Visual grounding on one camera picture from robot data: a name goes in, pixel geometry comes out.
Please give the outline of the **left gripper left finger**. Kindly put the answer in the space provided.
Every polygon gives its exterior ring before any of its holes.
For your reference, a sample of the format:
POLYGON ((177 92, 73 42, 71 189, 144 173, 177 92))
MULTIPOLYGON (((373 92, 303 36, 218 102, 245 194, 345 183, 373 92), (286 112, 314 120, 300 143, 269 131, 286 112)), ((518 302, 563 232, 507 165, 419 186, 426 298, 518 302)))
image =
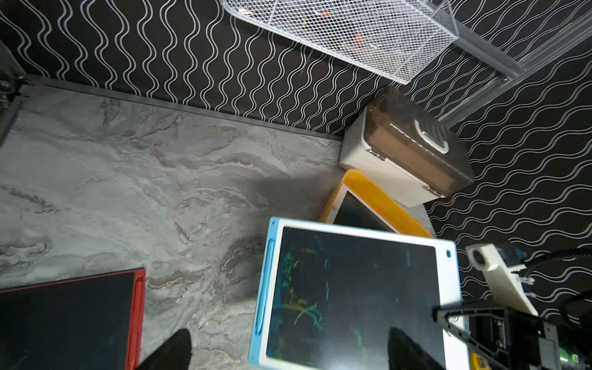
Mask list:
POLYGON ((191 357, 191 333, 183 328, 146 357, 136 370, 188 370, 191 357))

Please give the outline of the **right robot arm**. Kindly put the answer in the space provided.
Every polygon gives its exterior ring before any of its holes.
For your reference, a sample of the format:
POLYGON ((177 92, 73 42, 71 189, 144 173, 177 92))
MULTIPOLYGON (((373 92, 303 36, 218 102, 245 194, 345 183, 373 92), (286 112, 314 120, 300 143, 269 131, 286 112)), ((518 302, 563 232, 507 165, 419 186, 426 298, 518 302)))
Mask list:
POLYGON ((543 318, 530 302, 527 288, 543 265, 585 259, 590 249, 571 249, 527 261, 510 245, 480 244, 466 248, 471 265, 481 271, 493 300, 442 306, 434 321, 473 353, 470 361, 491 369, 589 369, 591 313, 572 319, 569 309, 591 299, 584 291, 558 308, 559 325, 543 318))

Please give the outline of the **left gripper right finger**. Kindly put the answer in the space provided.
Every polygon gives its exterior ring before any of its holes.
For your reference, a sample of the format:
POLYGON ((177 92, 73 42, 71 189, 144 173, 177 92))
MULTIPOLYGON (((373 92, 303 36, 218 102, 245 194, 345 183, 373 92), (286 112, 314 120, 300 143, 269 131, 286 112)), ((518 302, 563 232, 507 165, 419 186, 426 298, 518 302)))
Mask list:
POLYGON ((399 328, 388 335, 389 370, 442 370, 443 367, 399 328))

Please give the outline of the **blue white writing tablet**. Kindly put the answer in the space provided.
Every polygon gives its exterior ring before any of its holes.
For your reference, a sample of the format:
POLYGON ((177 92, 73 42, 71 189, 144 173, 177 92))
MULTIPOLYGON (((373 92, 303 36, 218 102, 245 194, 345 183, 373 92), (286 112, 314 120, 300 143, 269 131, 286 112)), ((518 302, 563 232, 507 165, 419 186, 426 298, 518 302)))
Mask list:
POLYGON ((435 312, 461 302, 448 240, 273 217, 248 360, 266 369, 467 369, 435 312))

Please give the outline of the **yellow storage tray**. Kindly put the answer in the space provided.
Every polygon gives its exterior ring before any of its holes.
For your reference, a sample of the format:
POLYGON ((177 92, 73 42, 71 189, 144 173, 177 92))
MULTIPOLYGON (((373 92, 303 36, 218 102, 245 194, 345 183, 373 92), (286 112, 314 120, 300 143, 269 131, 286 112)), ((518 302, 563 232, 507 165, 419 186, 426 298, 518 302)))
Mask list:
MULTIPOLYGON (((329 207, 345 185, 396 228, 397 235, 431 239, 410 213, 359 171, 346 171, 331 194, 321 220, 327 224, 329 207)), ((445 366, 443 330, 433 321, 433 309, 461 301, 456 248, 383 242, 345 248, 331 261, 336 281, 328 297, 339 315, 332 319, 340 333, 356 336, 359 356, 349 359, 355 368, 385 368, 382 343, 390 328, 399 328, 440 365, 445 366)))

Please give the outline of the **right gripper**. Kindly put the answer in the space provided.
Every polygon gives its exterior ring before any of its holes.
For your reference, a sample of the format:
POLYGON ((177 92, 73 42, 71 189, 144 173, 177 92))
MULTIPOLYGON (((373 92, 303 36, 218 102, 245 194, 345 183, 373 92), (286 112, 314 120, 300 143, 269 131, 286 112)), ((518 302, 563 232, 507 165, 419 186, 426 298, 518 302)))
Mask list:
POLYGON ((480 300, 436 307, 433 321, 443 330, 446 369, 574 367, 566 331, 531 314, 480 300))

